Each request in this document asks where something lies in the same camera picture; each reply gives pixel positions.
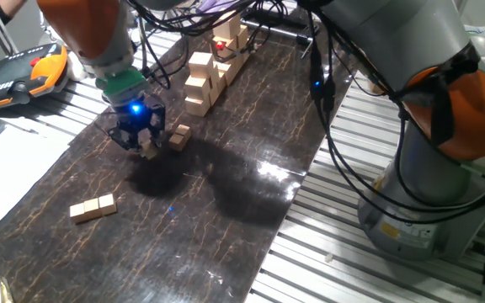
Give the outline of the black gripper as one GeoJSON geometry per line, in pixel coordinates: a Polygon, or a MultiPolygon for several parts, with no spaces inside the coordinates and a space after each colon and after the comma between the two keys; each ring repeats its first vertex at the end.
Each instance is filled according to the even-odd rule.
{"type": "Polygon", "coordinates": [[[112,141],[127,151],[139,152],[138,131],[148,129],[151,143],[161,148],[166,138],[166,105],[155,94],[142,94],[122,103],[111,104],[116,127],[108,131],[112,141]]]}

